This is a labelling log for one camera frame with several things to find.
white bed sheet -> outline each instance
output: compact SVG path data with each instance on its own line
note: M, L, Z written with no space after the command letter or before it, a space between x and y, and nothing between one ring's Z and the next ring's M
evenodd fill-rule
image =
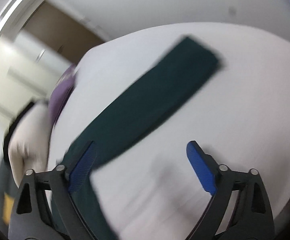
M52 132L48 169L185 34L214 51L223 68L167 122L90 176L120 239L185 239L192 230L210 195L187 160L191 140L232 170L258 169L274 217L290 198L290 43L231 24L160 26L87 52Z

blue gripper pad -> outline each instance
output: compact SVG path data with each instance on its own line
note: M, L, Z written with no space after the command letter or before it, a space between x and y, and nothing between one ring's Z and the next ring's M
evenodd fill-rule
M92 142L77 162L75 168L69 174L69 193L80 190L83 182L89 175L96 158L96 144Z
M216 192L215 175L210 171L202 158L202 154L205 153L202 150L196 149L192 142L187 144L186 153L203 189L213 196Z

folded green fabric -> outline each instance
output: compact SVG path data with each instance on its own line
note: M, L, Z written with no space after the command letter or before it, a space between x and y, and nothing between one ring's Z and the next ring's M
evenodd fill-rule
M69 166L88 140L99 152L92 170L101 167L144 138L177 111L216 71L218 59L189 37L141 76L71 144L62 164ZM89 178L72 199L85 222L101 239L117 239L102 214ZM58 229L65 233L53 207Z

yellow patch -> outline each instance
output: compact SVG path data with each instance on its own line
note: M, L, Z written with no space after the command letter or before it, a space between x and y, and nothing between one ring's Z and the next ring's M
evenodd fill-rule
M14 202L14 198L10 197L5 193L4 203L3 203L3 222L6 225L9 225L11 210Z

metal screw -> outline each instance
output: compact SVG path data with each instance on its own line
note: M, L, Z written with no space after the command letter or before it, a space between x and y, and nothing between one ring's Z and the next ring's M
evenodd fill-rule
M34 172L34 170L32 170L32 169L29 169L29 170L26 170L26 175L27 176L29 176L29 175L31 175L32 173Z
M62 164L56 167L56 171L63 171L64 169L65 169L65 165L62 165Z
M224 165L224 164L221 164L221 165L219 166L219 169L220 169L221 171L227 171L227 170L228 170L228 167L227 167L226 165Z
M256 170L256 169L251 169L251 173L252 173L253 175L257 175L257 174L258 174L258 170Z

